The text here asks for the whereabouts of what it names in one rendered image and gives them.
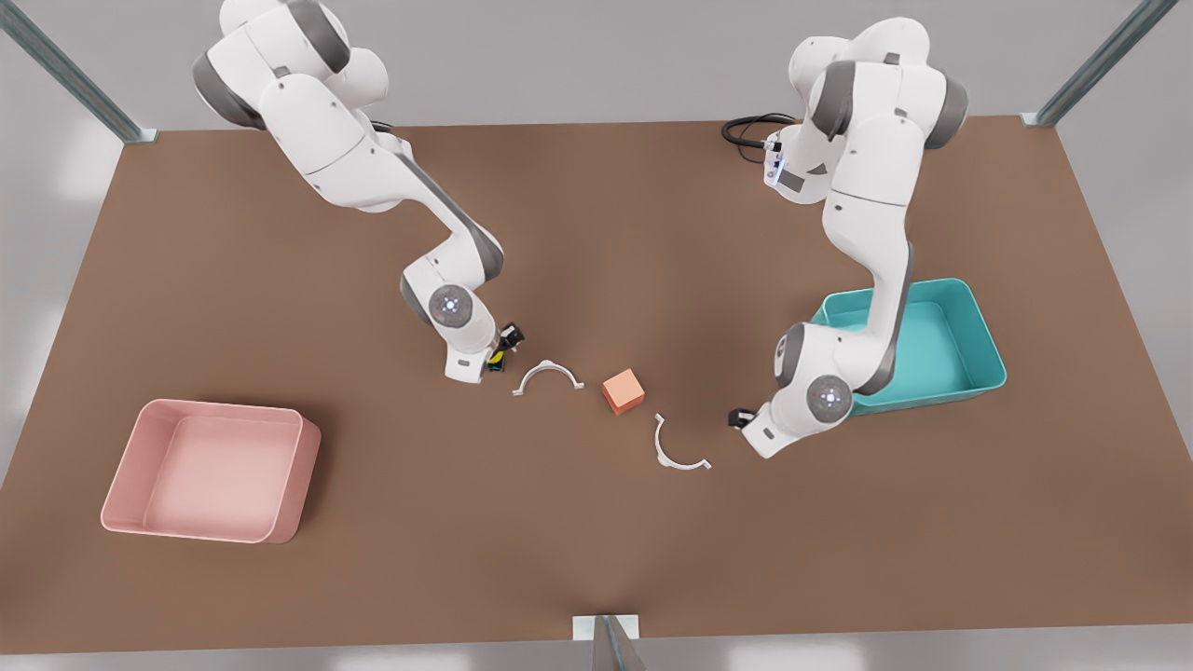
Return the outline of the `teal blue storage box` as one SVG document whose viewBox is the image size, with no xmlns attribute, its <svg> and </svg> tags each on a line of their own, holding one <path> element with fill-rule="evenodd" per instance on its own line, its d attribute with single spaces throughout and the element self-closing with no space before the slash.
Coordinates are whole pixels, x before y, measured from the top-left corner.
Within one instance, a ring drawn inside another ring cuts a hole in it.
<svg viewBox="0 0 1193 671">
<path fill-rule="evenodd" d="M 900 325 L 891 381 L 858 395 L 852 415 L 953 404 L 995 390 L 1006 367 L 965 281 L 914 281 Z"/>
</svg>

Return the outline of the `pink storage box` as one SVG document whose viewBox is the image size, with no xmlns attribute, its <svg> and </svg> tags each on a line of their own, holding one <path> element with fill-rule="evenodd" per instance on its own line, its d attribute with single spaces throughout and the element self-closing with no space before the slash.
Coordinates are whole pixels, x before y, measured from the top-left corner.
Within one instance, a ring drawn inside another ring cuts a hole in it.
<svg viewBox="0 0 1193 671">
<path fill-rule="evenodd" d="M 289 542 L 321 441 L 295 410 L 149 401 L 132 424 L 101 524 L 166 538 Z"/>
</svg>

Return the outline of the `silver frame post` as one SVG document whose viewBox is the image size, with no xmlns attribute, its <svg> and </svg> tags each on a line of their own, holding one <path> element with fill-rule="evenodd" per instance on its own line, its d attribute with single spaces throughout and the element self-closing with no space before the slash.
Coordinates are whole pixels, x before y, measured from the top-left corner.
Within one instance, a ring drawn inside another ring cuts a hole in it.
<svg viewBox="0 0 1193 671">
<path fill-rule="evenodd" d="M 152 144 L 157 140 L 157 129 L 132 122 L 13 0 L 0 0 L 0 29 L 124 144 Z"/>
<path fill-rule="evenodd" d="M 592 642 L 591 671 L 647 671 L 638 639 L 637 614 L 571 616 L 571 640 Z"/>
<path fill-rule="evenodd" d="M 1026 128 L 1055 128 L 1090 93 L 1104 76 L 1115 68 L 1181 0 L 1139 0 L 1139 4 L 1104 39 L 1092 55 L 1073 72 L 1049 100 L 1036 112 L 1022 112 L 1020 122 Z"/>
</svg>

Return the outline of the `white curved arc piece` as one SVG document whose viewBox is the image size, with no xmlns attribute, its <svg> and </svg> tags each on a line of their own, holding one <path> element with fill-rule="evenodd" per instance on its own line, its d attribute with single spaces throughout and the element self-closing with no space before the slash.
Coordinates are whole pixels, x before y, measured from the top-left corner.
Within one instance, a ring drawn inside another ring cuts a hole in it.
<svg viewBox="0 0 1193 671">
<path fill-rule="evenodd" d="M 536 375 L 544 371 L 557 371 L 562 374 L 563 377 L 568 378 L 569 383 L 571 384 L 571 388 L 574 388 L 575 390 L 583 390 L 585 388 L 585 383 L 581 382 L 580 378 L 577 378 L 574 374 L 571 374 L 571 371 L 567 367 L 560 365 L 554 361 L 540 361 L 540 363 L 536 364 L 524 374 L 519 386 L 515 388 L 515 390 L 512 390 L 512 395 L 523 396 L 525 394 L 525 390 L 528 389 L 528 381 L 531 381 L 531 378 L 534 378 Z"/>
<path fill-rule="evenodd" d="M 684 472 L 712 468 L 711 463 L 707 463 L 707 458 L 700 458 L 700 461 L 690 464 L 680 463 L 670 458 L 667 453 L 665 453 L 665 447 L 662 447 L 662 427 L 665 427 L 665 417 L 653 415 L 653 419 L 656 421 L 656 426 L 653 429 L 653 451 L 655 451 L 657 462 L 661 466 Z"/>
</svg>

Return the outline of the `orange red cube button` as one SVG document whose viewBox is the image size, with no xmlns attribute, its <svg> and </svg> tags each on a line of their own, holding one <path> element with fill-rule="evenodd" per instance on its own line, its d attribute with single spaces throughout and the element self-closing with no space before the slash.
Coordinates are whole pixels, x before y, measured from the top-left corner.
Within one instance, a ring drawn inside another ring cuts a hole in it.
<svg viewBox="0 0 1193 671">
<path fill-rule="evenodd" d="M 623 415 L 645 400 L 645 390 L 632 369 L 625 369 L 614 377 L 605 378 L 601 390 L 614 415 Z"/>
</svg>

